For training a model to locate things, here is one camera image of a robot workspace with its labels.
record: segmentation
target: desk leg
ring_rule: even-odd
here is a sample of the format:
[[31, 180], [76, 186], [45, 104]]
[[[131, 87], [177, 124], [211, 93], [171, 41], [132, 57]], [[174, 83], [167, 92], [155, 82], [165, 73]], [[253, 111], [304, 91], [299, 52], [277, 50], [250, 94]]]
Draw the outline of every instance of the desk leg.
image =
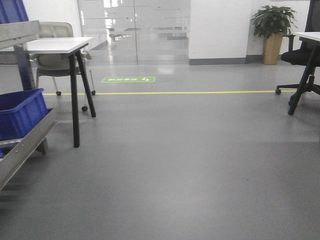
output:
[[72, 54], [68, 56], [68, 58], [70, 63], [73, 146], [75, 148], [78, 148], [80, 146], [80, 133], [79, 133], [79, 113], [78, 113], [78, 95], [77, 95], [78, 92], [77, 92], [75, 55]]
[[299, 83], [299, 87], [297, 88], [295, 94], [294, 94], [294, 98], [292, 100], [292, 103], [290, 105], [290, 109], [288, 111], [288, 114], [289, 115], [293, 115], [295, 113], [295, 110], [296, 110], [296, 107], [298, 105], [298, 102], [300, 100], [300, 97], [302, 95], [302, 93], [304, 92], [304, 89], [305, 89], [305, 86], [307, 84], [307, 81], [308, 81], [308, 78], [309, 78], [309, 75], [313, 73], [313, 69], [314, 69], [314, 66], [313, 66], [313, 62], [315, 60], [315, 57], [316, 57], [316, 50], [318, 49], [317, 46], [315, 46], [310, 54], [310, 57], [309, 57], [309, 60], [308, 60], [308, 63], [307, 65], [305, 66], [305, 69], [304, 69], [304, 72], [303, 72], [303, 75], [301, 77], [301, 80], [300, 80], [300, 83]]
[[89, 83], [88, 83], [87, 73], [86, 73], [86, 70], [85, 70], [83, 59], [81, 57], [81, 52], [77, 51], [75, 53], [75, 55], [76, 55], [76, 59], [77, 59], [78, 64], [79, 64], [79, 69], [80, 69], [80, 72], [81, 72], [81, 78], [82, 78], [82, 81], [83, 81], [83, 86], [84, 86], [86, 98], [88, 99], [88, 104], [89, 104], [91, 116], [94, 118], [94, 117], [96, 117], [96, 110], [95, 110], [95, 106], [94, 106], [94, 101], [92, 99], [90, 86], [89, 86]]

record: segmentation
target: chair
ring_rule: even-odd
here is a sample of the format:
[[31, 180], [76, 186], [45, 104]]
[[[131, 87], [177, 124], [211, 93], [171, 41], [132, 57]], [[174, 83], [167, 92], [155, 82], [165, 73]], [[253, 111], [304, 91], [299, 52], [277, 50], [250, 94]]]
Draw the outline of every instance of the chair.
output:
[[[305, 32], [320, 32], [320, 0], [310, 0]], [[309, 56], [315, 45], [311, 42], [303, 41], [299, 49], [293, 50], [295, 35], [286, 34], [284, 36], [289, 38], [289, 48], [287, 52], [281, 55], [281, 60], [291, 63], [292, 65], [306, 66], [309, 60]], [[314, 67], [312, 67], [311, 71], [306, 75], [308, 78], [308, 82], [303, 90], [303, 93], [313, 91], [320, 95], [320, 86], [314, 84], [315, 70], [316, 67], [320, 66], [320, 51], [316, 53], [316, 58], [312, 65]], [[299, 84], [278, 85], [276, 86], [275, 93], [277, 95], [280, 95], [280, 88], [297, 89], [298, 86]], [[290, 97], [289, 105], [291, 105], [294, 97], [295, 95], [292, 95]]]
[[[67, 22], [53, 22], [45, 21], [40, 22], [39, 38], [68, 38], [73, 37], [72, 26]], [[56, 95], [60, 96], [61, 91], [58, 90], [55, 77], [64, 77], [70, 75], [70, 64], [68, 58], [62, 59], [60, 54], [35, 54], [31, 57], [36, 62], [36, 81], [35, 87], [39, 87], [39, 78], [41, 76], [50, 76], [53, 79]], [[91, 56], [87, 51], [82, 54], [82, 60], [86, 67], [86, 60], [90, 60]], [[76, 74], [80, 75], [79, 67], [76, 67]], [[92, 95], [96, 94], [95, 86], [92, 78], [91, 70], [89, 69], [92, 89]], [[82, 110], [85, 112], [88, 109], [87, 106], [83, 106]]]

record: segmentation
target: green floor sign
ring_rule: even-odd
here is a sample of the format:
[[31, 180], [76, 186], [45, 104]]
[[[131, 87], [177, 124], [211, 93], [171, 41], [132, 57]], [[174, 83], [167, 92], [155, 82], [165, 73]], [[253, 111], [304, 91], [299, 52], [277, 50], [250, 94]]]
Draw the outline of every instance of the green floor sign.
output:
[[155, 76], [126, 76], [126, 77], [108, 77], [106, 76], [102, 83], [154, 83]]

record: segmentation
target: chair leg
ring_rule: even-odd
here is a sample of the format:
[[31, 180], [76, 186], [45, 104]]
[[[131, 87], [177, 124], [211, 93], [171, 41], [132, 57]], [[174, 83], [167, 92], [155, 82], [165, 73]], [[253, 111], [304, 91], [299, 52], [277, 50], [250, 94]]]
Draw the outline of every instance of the chair leg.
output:
[[35, 79], [35, 88], [38, 89], [39, 88], [39, 78], [40, 78], [40, 74], [38, 69], [36, 70], [36, 79]]
[[55, 87], [55, 94], [56, 94], [57, 96], [61, 96], [61, 92], [58, 91], [58, 86], [57, 86], [56, 78], [55, 78], [54, 76], [52, 77], [52, 80], [53, 80], [53, 84], [54, 84], [54, 87]]
[[94, 79], [92, 77], [92, 72], [91, 69], [89, 69], [89, 73], [90, 73], [90, 78], [91, 78], [91, 83], [92, 83], [92, 91], [91, 91], [91, 95], [96, 95], [96, 88], [95, 88], [95, 83], [94, 83]]
[[312, 86], [312, 89], [311, 91], [315, 92], [316, 94], [319, 94], [320, 95], [320, 88], [316, 85], [313, 85]]
[[[312, 69], [310, 70], [309, 74], [308, 74], [308, 82], [313, 85], [314, 84], [314, 80], [315, 80], [315, 71], [316, 71], [316, 67], [312, 67]], [[280, 95], [281, 94], [281, 90], [280, 89], [297, 89], [299, 87], [299, 84], [287, 84], [287, 85], [278, 85], [276, 86], [275, 89], [275, 94]]]
[[88, 111], [87, 96], [86, 96], [86, 94], [84, 94], [84, 105], [81, 107], [81, 110], [82, 110], [83, 112]]

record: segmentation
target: green leaves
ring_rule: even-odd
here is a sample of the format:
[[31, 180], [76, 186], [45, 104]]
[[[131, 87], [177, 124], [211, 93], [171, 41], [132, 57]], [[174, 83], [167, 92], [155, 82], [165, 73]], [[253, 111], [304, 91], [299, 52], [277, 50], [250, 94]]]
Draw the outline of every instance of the green leaves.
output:
[[253, 35], [269, 38], [272, 33], [291, 33], [291, 24], [294, 25], [296, 11], [287, 6], [265, 5], [262, 8], [263, 10], [258, 10], [251, 19], [255, 27]]

